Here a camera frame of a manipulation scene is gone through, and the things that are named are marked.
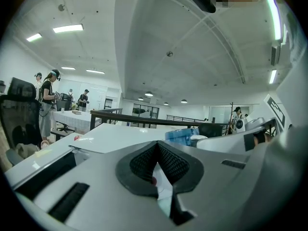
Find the white ceiling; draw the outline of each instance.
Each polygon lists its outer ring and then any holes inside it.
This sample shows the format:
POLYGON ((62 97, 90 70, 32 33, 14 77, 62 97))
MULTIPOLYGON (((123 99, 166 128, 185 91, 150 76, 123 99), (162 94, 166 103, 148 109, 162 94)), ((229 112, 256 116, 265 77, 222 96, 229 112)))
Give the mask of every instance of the white ceiling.
POLYGON ((114 43, 115 0, 26 0, 10 30, 36 55, 64 74, 95 76, 86 69, 106 73, 118 81, 114 43), (64 11, 58 6, 65 5, 64 11), (82 24, 83 31, 55 34, 55 27, 82 24), (33 42, 26 38, 40 33, 33 42), (62 70, 75 67, 76 71, 62 70))
MULTIPOLYGON (((178 105, 183 98, 193 104, 190 96, 196 91, 270 88, 274 25, 266 0, 242 8, 219 8, 214 14, 202 12, 191 0, 143 0, 138 6, 132 0, 127 11, 139 16, 135 24, 121 27, 128 12, 122 11, 122 21, 116 20, 115 13, 125 2, 27 0, 10 32, 52 67, 77 69, 62 70, 64 74, 93 76, 85 69, 95 68, 106 73, 102 78, 126 79, 121 85, 128 99, 151 91, 158 104, 178 105), (65 5, 63 12, 60 4, 65 5), (84 31, 55 34, 52 30, 79 23, 84 31), (129 37, 121 34, 124 30, 129 37), (26 41, 38 32, 43 38, 26 41), (117 51, 126 43, 128 55, 117 51), (168 51, 174 55, 167 57, 168 51), (129 59, 123 61, 123 71, 121 58, 129 59)), ((287 75, 290 63, 275 68, 279 75, 272 88, 287 75)))
MULTIPOLYGON (((214 14, 200 11, 191 0, 154 0, 141 30, 129 99, 149 90, 159 104, 178 105, 196 90, 269 85, 274 25, 266 0, 214 14), (167 57, 168 51, 174 55, 167 57)), ((290 63, 275 68, 278 84, 290 63)))

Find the fluorescent light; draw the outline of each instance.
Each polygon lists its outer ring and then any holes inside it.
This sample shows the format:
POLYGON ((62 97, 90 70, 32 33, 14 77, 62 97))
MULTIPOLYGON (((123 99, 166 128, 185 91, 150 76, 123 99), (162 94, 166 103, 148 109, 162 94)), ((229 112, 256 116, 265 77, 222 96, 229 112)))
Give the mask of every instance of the fluorescent light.
POLYGON ((153 93, 151 93, 150 91, 148 91, 148 92, 146 92, 145 96, 153 97, 153 93))
POLYGON ((37 33, 37 34, 35 34, 35 35, 33 35, 33 36, 27 38, 27 40, 28 40, 29 42, 32 42, 32 41, 34 41, 34 40, 36 40, 36 39, 39 39, 39 38, 41 38, 41 37, 42 37, 42 35, 41 35, 40 33, 37 33))
POLYGON ((61 67, 62 69, 76 70, 74 67, 61 67))
POLYGON ((82 24, 78 25, 71 25, 71 26, 62 26, 62 27, 57 27, 53 29, 55 33, 62 33, 62 32, 71 32, 71 31, 82 31, 83 26, 82 24))
POLYGON ((269 8, 271 11, 271 15, 273 17, 274 21, 274 27, 275 27, 275 40, 281 39, 281 25, 280 25, 280 18, 279 18, 279 12, 278 8, 276 6, 275 0, 267 0, 269 3, 269 8))
POLYGON ((104 72, 101 72, 101 71, 96 71, 96 70, 89 70, 89 69, 87 69, 86 71, 91 72, 91 73, 102 74, 102 75, 104 75, 104 74, 105 74, 104 72))
POLYGON ((274 70, 272 71, 272 73, 271 73, 271 77, 270 77, 270 81, 269 81, 270 84, 273 84, 273 83, 274 83, 274 80, 275 80, 275 77, 276 77, 276 73, 277 73, 277 70, 274 69, 274 70))

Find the table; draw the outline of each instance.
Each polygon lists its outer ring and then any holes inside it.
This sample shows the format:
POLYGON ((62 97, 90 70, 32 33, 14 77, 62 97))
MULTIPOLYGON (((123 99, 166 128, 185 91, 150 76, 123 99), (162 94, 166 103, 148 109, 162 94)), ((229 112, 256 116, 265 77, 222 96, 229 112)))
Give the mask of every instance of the table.
POLYGON ((96 153, 108 153, 134 144, 164 140, 172 129, 133 128, 103 123, 70 146, 96 153))
POLYGON ((61 122, 75 128, 75 132, 86 133, 90 131, 91 114, 89 112, 80 112, 80 115, 76 115, 72 111, 51 112, 51 119, 54 120, 53 129, 56 129, 56 122, 61 122))
POLYGON ((78 133, 71 133, 63 139, 47 146, 46 148, 35 152, 32 156, 26 158, 19 164, 10 168, 5 172, 5 176, 10 186, 15 189, 30 177, 37 174, 39 171, 47 167, 49 164, 55 162, 65 154, 72 151, 69 144, 74 141, 78 133))

